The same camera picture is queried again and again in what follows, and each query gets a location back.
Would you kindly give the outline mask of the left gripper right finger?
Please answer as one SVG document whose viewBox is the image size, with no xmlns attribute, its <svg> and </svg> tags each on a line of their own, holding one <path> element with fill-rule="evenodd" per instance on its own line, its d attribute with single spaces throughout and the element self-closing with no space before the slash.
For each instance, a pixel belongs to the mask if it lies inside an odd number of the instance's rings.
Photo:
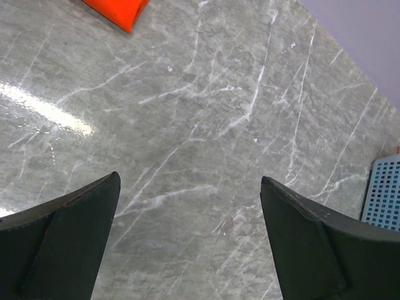
<svg viewBox="0 0 400 300">
<path fill-rule="evenodd" d="M 284 299 L 399 299 L 399 233 L 261 180 L 261 206 Z"/>
</svg>

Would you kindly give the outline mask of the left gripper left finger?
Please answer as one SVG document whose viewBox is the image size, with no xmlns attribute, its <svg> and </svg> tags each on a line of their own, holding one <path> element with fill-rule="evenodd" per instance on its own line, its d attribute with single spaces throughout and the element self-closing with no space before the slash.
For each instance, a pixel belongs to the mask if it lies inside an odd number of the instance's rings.
<svg viewBox="0 0 400 300">
<path fill-rule="evenodd" d="M 90 299 L 121 190 L 112 172 L 1 218 L 1 299 Z"/>
</svg>

